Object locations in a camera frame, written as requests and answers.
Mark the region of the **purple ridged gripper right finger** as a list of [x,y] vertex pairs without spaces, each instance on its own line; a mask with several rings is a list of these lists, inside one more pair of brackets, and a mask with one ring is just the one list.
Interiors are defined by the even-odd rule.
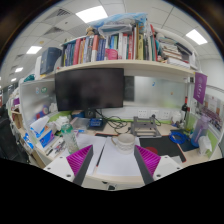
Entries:
[[161,160],[161,157],[141,146],[134,147],[134,156],[137,161],[144,184],[150,184],[154,181],[154,172]]

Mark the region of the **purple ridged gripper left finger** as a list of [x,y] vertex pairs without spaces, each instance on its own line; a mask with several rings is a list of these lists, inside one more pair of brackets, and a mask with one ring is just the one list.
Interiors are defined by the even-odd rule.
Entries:
[[73,171],[73,183],[81,186],[93,156],[93,146],[89,145],[66,157]]

